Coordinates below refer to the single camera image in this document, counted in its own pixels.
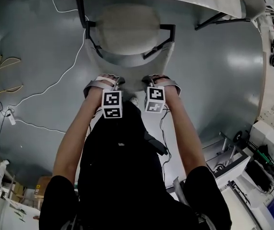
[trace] black sleeve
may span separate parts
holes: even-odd
[[[76,215],[78,199],[71,182],[63,176],[54,176],[45,191],[39,229],[60,230]]]
[[[205,214],[217,230],[231,229],[227,204],[207,167],[197,167],[188,174],[183,192],[191,208]]]

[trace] hand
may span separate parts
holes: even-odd
[[[168,78],[161,78],[155,80],[155,78],[163,77],[164,75],[156,75],[151,78],[154,80],[154,83],[165,82]],[[170,107],[172,104],[175,104],[177,101],[180,101],[180,97],[177,94],[177,89],[174,85],[165,86],[165,95],[166,95],[166,104]]]
[[[107,74],[101,74],[101,77],[109,78],[112,80],[116,80],[114,76],[110,76]],[[107,80],[100,80],[99,82],[103,82],[105,84],[108,84],[110,86],[113,86],[113,84]],[[96,109],[99,108],[102,104],[102,96],[103,96],[103,89],[98,87],[91,87],[88,93],[88,96],[86,100],[88,100],[90,103],[94,104]]]

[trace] gray floor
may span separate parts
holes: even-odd
[[[94,20],[104,5],[115,2],[149,4],[158,10],[162,23],[176,25],[175,50],[166,74],[182,87],[181,97],[203,143],[216,138],[219,131],[232,138],[238,130],[250,128],[257,115],[263,71],[262,41],[251,23],[211,25],[196,32],[197,21],[215,12],[172,0],[85,0],[86,14]],[[56,3],[59,10],[76,8],[74,0]],[[24,84],[16,94],[0,95],[4,108],[56,82],[73,64],[82,35],[77,12],[57,13],[52,0],[0,0],[0,53],[22,59],[0,72],[0,90]],[[15,108],[15,116],[65,131],[83,101],[83,88],[97,73],[83,49],[76,66],[57,86],[23,102]],[[148,131],[159,140],[161,117],[143,113]],[[184,178],[184,170],[170,116],[164,129],[173,155],[166,165],[166,185],[170,185],[177,176]],[[52,171],[62,137],[22,123],[11,126],[6,119],[0,156],[11,161],[8,168],[21,183],[33,187],[39,176]]]

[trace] chair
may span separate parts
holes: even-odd
[[[264,0],[240,0],[241,4],[241,19],[229,19],[229,20],[221,20],[226,16],[225,13],[218,13],[213,16],[209,20],[205,21],[202,24],[199,24],[195,30],[198,31],[210,24],[224,24],[224,23],[232,23],[232,22],[251,22],[259,17],[261,14],[265,13],[266,4]]]
[[[92,64],[104,73],[126,79],[125,88],[141,91],[141,79],[146,75],[162,74],[174,49],[175,25],[160,24],[157,13],[151,8],[137,4],[116,4],[104,8],[96,22],[86,21],[85,45]],[[95,28],[98,44],[91,37]],[[160,43],[159,30],[169,30],[170,36]],[[141,54],[143,60],[158,54],[153,60],[140,66],[119,66],[106,61],[100,52],[132,56]]]

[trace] forearm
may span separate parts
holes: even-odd
[[[74,184],[85,136],[95,111],[96,106],[86,99],[60,143],[53,176],[62,175]]]
[[[179,154],[186,175],[198,166],[206,166],[199,136],[187,115],[181,99],[174,98],[168,107],[171,110]]]

